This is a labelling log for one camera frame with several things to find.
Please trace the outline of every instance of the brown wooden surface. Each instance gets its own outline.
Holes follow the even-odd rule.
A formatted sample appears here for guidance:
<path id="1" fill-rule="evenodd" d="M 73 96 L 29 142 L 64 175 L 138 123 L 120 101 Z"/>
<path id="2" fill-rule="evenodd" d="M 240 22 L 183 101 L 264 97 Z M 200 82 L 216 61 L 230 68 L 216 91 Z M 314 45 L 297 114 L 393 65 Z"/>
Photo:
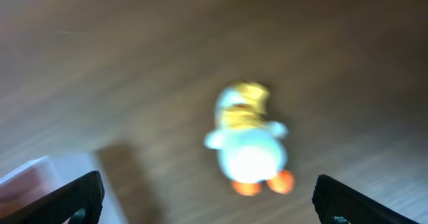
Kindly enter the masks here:
<path id="1" fill-rule="evenodd" d="M 131 223 L 318 223 L 330 175 L 428 223 L 426 0 L 0 0 L 0 174 L 100 150 Z M 296 190 L 235 194 L 203 147 L 272 90 Z"/>

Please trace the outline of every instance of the toy arm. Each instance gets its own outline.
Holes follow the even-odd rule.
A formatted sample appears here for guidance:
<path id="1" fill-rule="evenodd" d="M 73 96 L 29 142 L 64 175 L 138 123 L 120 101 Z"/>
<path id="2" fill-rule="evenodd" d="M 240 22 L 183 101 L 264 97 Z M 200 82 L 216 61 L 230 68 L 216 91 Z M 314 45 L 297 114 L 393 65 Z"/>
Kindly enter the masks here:
<path id="1" fill-rule="evenodd" d="M 222 149 L 225 142 L 225 135 L 222 130 L 214 130 L 205 136 L 205 146 L 212 149 Z"/>
<path id="2" fill-rule="evenodd" d="M 275 138 L 285 138 L 288 134 L 287 126 L 276 121 L 269 121 L 267 129 Z"/>

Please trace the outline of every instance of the black object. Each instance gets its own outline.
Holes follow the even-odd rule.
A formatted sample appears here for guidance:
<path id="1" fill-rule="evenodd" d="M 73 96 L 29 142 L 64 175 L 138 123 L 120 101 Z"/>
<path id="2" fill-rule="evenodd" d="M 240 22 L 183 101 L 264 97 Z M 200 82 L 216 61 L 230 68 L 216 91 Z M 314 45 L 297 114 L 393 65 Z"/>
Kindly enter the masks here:
<path id="1" fill-rule="evenodd" d="M 318 177 L 312 203 L 321 224 L 417 224 L 327 175 Z"/>
<path id="2" fill-rule="evenodd" d="M 103 199 L 100 173 L 92 171 L 0 219 L 0 224 L 62 224 L 69 218 L 69 224 L 96 224 Z"/>

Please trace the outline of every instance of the orange foot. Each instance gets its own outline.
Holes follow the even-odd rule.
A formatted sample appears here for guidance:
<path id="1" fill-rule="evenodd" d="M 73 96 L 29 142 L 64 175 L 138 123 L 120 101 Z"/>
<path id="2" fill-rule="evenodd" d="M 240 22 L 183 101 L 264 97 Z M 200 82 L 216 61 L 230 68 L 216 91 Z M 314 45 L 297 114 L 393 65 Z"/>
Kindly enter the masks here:
<path id="1" fill-rule="evenodd" d="M 241 195 L 252 197 L 261 191 L 260 183 L 232 182 L 232 187 Z"/>
<path id="2" fill-rule="evenodd" d="M 276 177 L 267 181 L 269 187 L 281 194 L 288 194 L 294 187 L 294 177 L 290 171 L 282 171 Z"/>

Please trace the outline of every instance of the duck toy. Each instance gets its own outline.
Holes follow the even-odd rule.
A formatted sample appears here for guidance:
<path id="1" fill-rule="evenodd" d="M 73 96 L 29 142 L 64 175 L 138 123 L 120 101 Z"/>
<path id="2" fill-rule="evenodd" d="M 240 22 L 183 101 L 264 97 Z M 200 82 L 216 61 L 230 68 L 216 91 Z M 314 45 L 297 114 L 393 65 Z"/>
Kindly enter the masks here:
<path id="1" fill-rule="evenodd" d="M 281 194 L 294 187 L 293 174 L 285 170 L 287 152 L 280 142 L 288 129 L 262 118 L 268 96 L 268 90 L 255 82 L 226 88 L 214 109 L 216 129 L 205 137 L 205 146 L 217 150 L 221 170 L 241 195 L 258 194 L 264 181 Z"/>

